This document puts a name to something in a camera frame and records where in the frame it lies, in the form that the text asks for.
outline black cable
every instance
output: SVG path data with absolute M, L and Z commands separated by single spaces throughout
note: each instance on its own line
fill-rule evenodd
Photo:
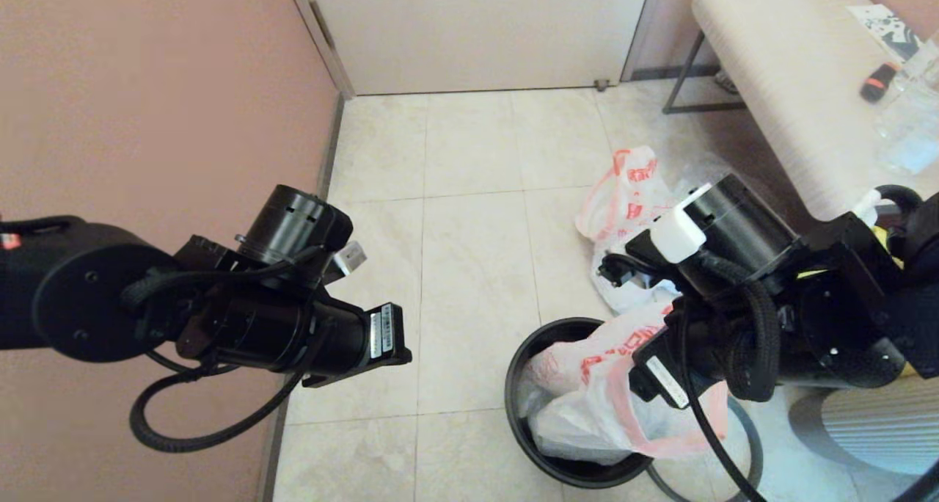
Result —
M 760 432 L 757 431 L 757 426 L 752 419 L 750 419 L 750 416 L 747 414 L 747 411 L 744 410 L 740 402 L 734 398 L 727 398 L 727 406 L 731 409 L 731 412 L 737 416 L 740 424 L 744 427 L 744 432 L 747 433 L 747 442 L 750 448 L 750 470 L 747 472 L 747 481 L 750 482 L 750 485 L 755 489 L 760 487 L 762 468 L 764 468 L 764 452 L 762 451 Z M 657 485 L 658 489 L 665 493 L 668 498 L 671 498 L 675 502 L 692 502 L 684 498 L 684 496 L 679 495 L 674 489 L 671 489 L 671 486 L 658 474 L 658 470 L 654 467 L 654 462 L 648 465 L 646 471 L 651 481 Z M 731 496 L 727 502 L 745 502 L 745 500 L 747 500 L 747 496 L 742 492 L 737 492 L 737 494 Z
M 734 463 L 727 454 L 724 445 L 720 444 L 720 440 L 717 438 L 717 434 L 714 433 L 711 423 L 708 422 L 707 417 L 704 415 L 704 409 L 701 409 L 701 402 L 698 401 L 698 392 L 695 391 L 694 382 L 691 381 L 691 370 L 688 368 L 688 310 L 686 308 L 682 310 L 682 318 L 678 328 L 678 364 L 682 369 L 682 385 L 688 392 L 688 402 L 691 403 L 691 411 L 694 412 L 695 419 L 697 419 L 698 425 L 701 426 L 701 431 L 704 432 L 704 439 L 707 439 L 711 449 L 713 449 L 715 455 L 717 455 L 718 461 L 724 466 L 727 474 L 731 476 L 732 481 L 737 484 L 740 492 L 744 496 L 747 496 L 747 499 L 751 502 L 766 502 L 766 499 L 757 492 L 756 488 L 750 485 L 747 479 L 744 478 L 740 469 L 737 468 L 737 464 Z
M 21 221 L 0 222 L 0 232 L 10 232 L 12 234 L 30 234 L 49 228 L 67 227 L 68 225 L 77 225 L 84 223 L 79 217 L 44 217 Z
M 251 429 L 259 421 L 262 421 L 262 419 L 267 418 L 267 416 L 278 408 L 291 394 L 291 391 L 296 387 L 299 381 L 301 381 L 304 373 L 304 371 L 294 373 L 291 378 L 285 382 L 284 386 L 279 389 L 277 394 L 269 399 L 264 406 L 257 409 L 254 414 L 249 415 L 248 418 L 242 419 L 242 421 L 235 423 L 231 427 L 222 429 L 221 431 L 195 438 L 171 438 L 154 431 L 154 429 L 150 427 L 150 423 L 147 422 L 147 416 L 145 415 L 147 403 L 150 402 L 155 395 L 170 388 L 170 386 L 179 385 L 181 382 L 197 381 L 207 375 L 212 375 L 212 367 L 214 367 L 214 363 L 204 363 L 199 368 L 193 368 L 190 369 L 190 371 L 164 377 L 160 379 L 160 381 L 154 382 L 153 385 L 147 386 L 143 393 L 140 394 L 140 397 L 137 398 L 137 401 L 134 402 L 134 407 L 131 408 L 131 431 L 134 432 L 134 436 L 137 437 L 137 440 L 148 446 L 148 448 L 155 449 L 155 451 L 171 453 L 201 451 L 204 448 L 210 448 L 211 446 L 227 442 L 235 436 L 240 435 L 242 432 L 247 431 L 247 429 Z
M 933 502 L 939 500 L 939 462 L 933 463 L 926 474 L 913 482 L 894 502 Z
M 881 194 L 881 198 L 892 201 L 904 217 L 908 217 L 910 212 L 923 204 L 923 198 L 919 197 L 915 190 L 899 184 L 885 184 L 878 186 L 876 190 Z
M 187 367 L 187 365 L 181 365 L 178 362 L 175 362 L 174 360 L 168 357 L 158 354 L 158 352 L 154 351 L 154 349 L 151 349 L 151 351 L 149 352 L 144 352 L 144 355 L 147 355 L 147 357 L 153 359 L 158 364 L 162 365 L 162 367 L 171 369 L 171 371 L 174 371 L 177 373 L 195 371 L 195 369 L 198 369 L 198 368 Z M 217 367 L 217 368 L 212 369 L 211 373 L 209 373 L 208 375 L 222 375 L 224 373 L 228 373 L 231 371 L 237 371 L 238 368 L 241 368 L 241 367 L 239 367 L 239 365 L 224 365 L 224 367 Z
M 748 271 L 728 259 L 701 251 L 698 261 L 715 277 L 740 285 L 752 311 L 755 349 L 749 349 L 748 332 L 741 332 L 728 353 L 727 384 L 731 394 L 751 401 L 769 401 L 779 373 L 781 348 L 777 309 L 772 297 L 759 281 L 745 282 Z
M 156 274 L 152 277 L 143 278 L 128 285 L 121 291 L 120 301 L 127 309 L 137 309 L 144 304 L 148 298 L 166 291 L 171 288 L 178 288 L 182 285 L 194 285 L 218 282 L 256 282 L 265 278 L 279 277 L 279 275 L 289 272 L 299 264 L 308 261 L 314 255 L 318 254 L 322 247 L 309 247 L 302 250 L 292 261 L 279 261 L 268 267 L 254 271 L 194 271 L 194 272 L 167 272 L 167 274 Z

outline tiled floor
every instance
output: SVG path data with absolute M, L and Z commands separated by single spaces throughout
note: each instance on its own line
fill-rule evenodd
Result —
M 364 308 L 405 309 L 414 362 L 291 397 L 276 502 L 660 501 L 648 476 L 607 491 L 561 486 L 509 431 L 503 378 L 544 322 L 610 317 L 588 278 L 591 246 L 573 218 L 611 150 L 648 144 L 671 184 L 724 160 L 755 187 L 778 163 L 745 112 L 660 114 L 671 81 L 594 90 L 355 98 L 346 104 L 329 202 L 348 212 L 369 259 L 329 287 Z M 690 94 L 713 93 L 695 79 Z M 797 214 L 791 187 L 764 190 Z M 809 453 L 792 435 L 781 388 L 748 405 L 760 429 L 769 500 L 888 499 L 890 475 L 866 476 Z M 731 455 L 745 460 L 739 427 Z M 692 500 L 734 490 L 713 457 L 658 461 Z

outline white plastic bag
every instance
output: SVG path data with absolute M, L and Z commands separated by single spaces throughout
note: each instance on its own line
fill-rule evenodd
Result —
M 591 270 L 593 285 L 617 314 L 643 302 L 670 302 L 674 285 L 662 281 L 654 288 L 639 280 L 614 288 L 596 274 L 608 250 L 615 250 L 632 240 L 651 222 L 673 205 L 673 197 L 658 173 L 655 152 L 647 145 L 613 154 L 613 167 L 588 194 L 574 224 L 593 241 Z
M 650 302 L 611 319 L 589 338 L 557 342 L 527 363 L 523 381 L 559 396 L 547 402 L 529 394 L 527 417 L 538 451 L 546 456 L 612 465 L 640 452 L 682 458 L 709 446 L 691 409 L 661 397 L 644 402 L 629 390 L 632 354 L 663 326 L 671 305 Z M 724 438 L 727 385 L 701 395 L 705 415 Z

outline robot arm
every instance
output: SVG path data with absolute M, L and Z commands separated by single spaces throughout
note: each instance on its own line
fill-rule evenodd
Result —
M 851 212 L 798 237 L 729 175 L 603 259 L 613 285 L 646 274 L 683 294 L 633 354 L 630 388 L 644 401 L 691 406 L 751 500 L 762 498 L 698 404 L 709 386 L 725 379 L 737 398 L 768 401 L 786 382 L 877 388 L 906 362 L 923 378 L 939 375 L 939 194 L 923 202 L 906 188 L 878 190 L 901 211 L 889 250 Z M 909 492 L 934 493 L 937 479 L 939 465 Z
M 56 349 L 81 361 L 141 354 L 177 371 L 137 399 L 131 428 L 158 451 L 218 445 L 246 431 L 302 379 L 323 386 L 412 354 L 395 304 L 365 311 L 325 285 L 365 261 L 352 221 L 312 195 L 279 185 L 237 251 L 192 236 L 168 255 L 130 232 L 76 217 L 0 223 L 0 349 Z M 175 342 L 186 368 L 153 350 Z M 155 433 L 147 401 L 178 382 L 238 367 L 293 376 L 254 415 L 203 438 Z

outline floor tile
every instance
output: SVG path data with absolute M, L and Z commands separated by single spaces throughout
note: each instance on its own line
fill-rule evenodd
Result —
M 663 481 L 679 495 L 694 502 L 715 502 L 703 457 L 657 459 L 655 469 Z M 564 502 L 668 502 L 647 474 L 643 473 L 612 489 L 588 490 L 564 486 Z
M 419 416 L 415 500 L 561 502 L 561 492 L 527 459 L 498 409 Z
M 362 245 L 368 259 L 326 289 L 333 297 L 366 310 L 385 302 L 401 305 L 405 345 L 414 361 L 373 369 L 324 388 L 297 388 L 288 405 L 288 424 L 417 414 L 423 199 L 340 204 L 338 208 L 352 218 L 352 240 Z
M 591 282 L 593 244 L 574 228 L 574 215 L 589 191 L 577 187 L 525 193 L 543 324 L 568 317 L 613 317 Z
M 358 97 L 343 113 L 331 201 L 423 195 L 427 96 Z
M 648 145 L 660 159 L 660 173 L 673 190 L 720 178 L 726 166 L 702 147 L 696 114 L 663 114 L 671 80 L 636 81 L 596 96 L 613 150 Z
M 431 95 L 427 197 L 521 189 L 508 92 Z
M 916 476 L 899 475 L 875 468 L 851 469 L 858 488 L 859 502 L 886 502 L 898 498 L 916 481 Z
M 416 438 L 415 416 L 288 425 L 274 502 L 412 502 Z
M 587 186 L 610 168 L 594 90 L 513 91 L 514 130 L 526 189 Z
M 758 491 L 767 500 L 841 502 L 858 499 L 848 469 L 808 450 L 789 427 L 788 408 L 811 389 L 779 386 L 766 403 L 744 401 L 764 446 L 764 475 Z M 726 493 L 730 479 L 710 458 L 715 491 Z
M 724 449 L 727 451 L 728 455 L 731 456 L 731 459 L 734 460 L 734 463 L 737 464 L 737 467 L 740 469 L 740 472 L 744 476 L 749 474 L 750 471 L 750 462 L 752 455 L 750 454 L 750 446 L 747 440 L 747 432 L 744 431 L 744 427 L 733 412 L 730 412 L 727 416 L 728 418 L 728 433 L 727 438 L 722 442 Z M 760 441 L 762 445 L 772 445 L 770 434 L 760 434 Z M 731 477 L 725 472 L 723 466 L 718 462 L 717 457 L 715 457 L 714 452 L 708 451 L 706 455 L 707 465 L 708 465 L 708 474 L 711 476 L 711 483 L 714 489 L 715 497 L 718 500 L 727 500 L 731 496 L 736 495 L 740 490 L 737 488 L 737 485 L 732 481 Z M 764 471 L 764 475 L 772 474 L 772 471 Z
M 677 81 L 677 79 L 669 78 L 667 80 L 651 81 L 664 87 L 663 94 L 667 98 L 668 95 L 671 94 L 671 90 L 675 87 L 675 81 Z M 684 81 L 682 89 L 678 93 L 678 97 L 675 98 L 675 105 L 739 103 L 739 101 L 741 101 L 739 95 L 728 93 L 723 88 L 719 87 L 719 85 L 715 83 L 713 76 L 696 76 Z
M 427 199 L 422 287 L 419 412 L 502 406 L 539 326 L 523 194 Z

